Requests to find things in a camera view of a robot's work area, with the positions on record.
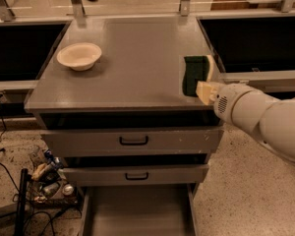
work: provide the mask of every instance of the white bowl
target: white bowl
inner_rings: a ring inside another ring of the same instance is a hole
[[[91,68],[101,56],[101,49],[92,43],[75,43],[58,52],[57,60],[60,64],[75,71]]]

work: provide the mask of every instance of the electrical wire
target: electrical wire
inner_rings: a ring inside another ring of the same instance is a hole
[[[26,226],[25,226],[25,228],[24,228],[24,230],[23,230],[23,235],[26,235],[26,232],[27,232],[28,226],[29,226],[30,221],[32,220],[32,218],[35,217],[35,216],[38,215],[38,214],[46,214],[46,215],[49,217],[49,221],[48,221],[48,223],[46,224],[46,226],[44,227],[43,232],[44,232],[44,230],[46,229],[46,227],[50,224],[50,226],[51,226],[51,231],[52,231],[52,235],[55,236],[56,233],[55,233],[55,229],[54,229],[54,227],[53,227],[53,223],[52,223],[53,218],[51,217],[51,215],[50,215],[48,212],[46,212],[46,211],[42,211],[42,210],[37,211],[37,212],[33,213],[31,216],[28,217],[27,221],[25,222],[25,225],[26,225]]]
[[[70,207],[65,207],[61,210],[59,210],[49,221],[48,223],[45,225],[45,227],[43,228],[43,230],[41,231],[41,233],[39,234],[39,236],[42,236],[47,228],[47,226],[49,225],[49,223],[52,223],[53,220],[59,216],[61,216],[63,213],[65,213]]]
[[[2,164],[1,162],[0,162],[0,165],[1,165],[2,167],[4,167],[4,169],[6,170],[6,172],[7,172],[7,173],[8,173],[8,175],[9,175],[9,177],[10,177],[10,179],[11,179],[11,181],[12,181],[13,185],[15,186],[15,188],[17,189],[17,191],[18,191],[18,193],[19,193],[19,192],[20,192],[20,190],[19,190],[19,188],[18,188],[18,186],[17,186],[16,182],[15,182],[15,181],[14,181],[14,179],[12,178],[12,176],[11,176],[11,174],[10,174],[9,170],[7,169],[7,167],[6,167],[4,164]]]
[[[2,142],[2,136],[7,131],[7,125],[6,125],[6,123],[5,123],[4,119],[3,119],[3,114],[2,114],[1,107],[0,107],[0,112],[1,112],[0,117],[1,117],[2,125],[3,125],[3,131],[0,134],[0,143],[1,143]]]
[[[23,234],[25,234],[25,231],[26,231],[27,227],[29,226],[31,217],[35,214],[35,206],[34,206],[34,204],[32,203],[31,200],[27,200],[27,202],[32,207],[32,212],[31,212],[31,215],[27,218],[27,220],[24,221],[24,223],[23,223]]]

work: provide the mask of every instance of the green sponge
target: green sponge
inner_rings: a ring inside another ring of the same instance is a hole
[[[197,97],[198,81],[205,82],[209,70],[209,61],[206,56],[185,57],[186,72],[183,80],[183,92],[186,96]]]

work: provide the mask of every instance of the terrazzo floor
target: terrazzo floor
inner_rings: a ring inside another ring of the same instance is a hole
[[[33,119],[6,120],[0,162],[18,184],[20,171],[32,173],[32,146],[46,149]],[[295,169],[256,144],[249,136],[226,125],[210,170],[195,198],[201,236],[295,236]],[[12,204],[16,190],[0,166],[0,207]],[[49,209],[52,215],[59,209]],[[54,219],[56,235],[77,235],[80,213],[69,209]],[[15,216],[0,219],[0,236],[13,235]],[[26,235],[39,235],[48,222],[36,216]],[[43,235],[52,235],[48,226]]]

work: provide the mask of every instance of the countertop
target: countertop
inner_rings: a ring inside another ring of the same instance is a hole
[[[102,49],[90,70],[76,72],[56,59],[60,49],[77,42],[95,43]],[[209,54],[195,17],[87,17],[83,26],[73,20],[26,110],[206,108],[183,94],[182,81],[184,56]]]

